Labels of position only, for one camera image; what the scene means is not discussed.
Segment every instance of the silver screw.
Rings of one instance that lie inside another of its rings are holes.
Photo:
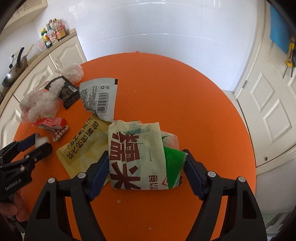
[[[207,174],[209,175],[209,177],[215,177],[216,176],[216,173],[214,173],[212,171],[208,172]]]
[[[77,175],[78,178],[84,178],[86,174],[84,172],[81,172]]]
[[[246,181],[246,179],[244,177],[239,177],[239,181],[244,183]]]
[[[54,183],[55,182],[55,178],[51,177],[50,179],[48,179],[48,183]]]

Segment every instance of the cabinet handle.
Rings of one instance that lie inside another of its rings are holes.
[[[59,69],[61,69],[60,65],[57,63],[57,60],[55,60],[54,63],[58,66]]]

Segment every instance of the door panel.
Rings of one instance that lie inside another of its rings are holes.
[[[0,148],[7,146],[13,142],[17,128],[21,122],[20,104],[17,99],[12,96],[6,104],[0,116]]]
[[[71,64],[82,64],[86,58],[77,36],[69,39],[49,54],[55,67],[63,68]]]
[[[54,71],[55,69],[50,57],[46,56],[41,60],[15,90],[14,95],[18,101],[21,101],[38,84],[51,81],[53,78],[58,77],[59,74]]]
[[[257,60],[238,97],[254,147],[256,166],[278,157],[296,144],[296,83],[286,74],[284,53],[270,36],[270,5]]]

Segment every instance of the yellow food wrapper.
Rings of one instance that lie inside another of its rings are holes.
[[[86,172],[108,150],[110,124],[111,122],[102,121],[93,114],[73,139],[57,150],[57,156],[71,178],[80,172]]]

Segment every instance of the orange table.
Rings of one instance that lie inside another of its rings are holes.
[[[244,176],[255,191],[255,160],[248,132],[241,117],[224,93],[195,69],[171,58],[124,53],[82,64],[82,81],[100,77],[118,78],[114,119],[159,122],[163,131],[178,136],[180,148],[187,148],[196,160],[221,177]],[[22,195],[32,210],[45,182],[69,176],[55,151],[69,142],[89,118],[81,100],[70,109],[60,108],[69,130],[57,142],[45,162],[32,172],[33,182]],[[21,124],[15,140],[34,132],[50,134],[30,124]],[[194,196],[184,177],[181,187],[164,191],[116,190],[108,183],[92,203],[107,240],[185,240],[202,202]],[[219,236],[226,198],[223,198],[212,238]],[[79,238],[73,209],[68,208],[73,235]]]

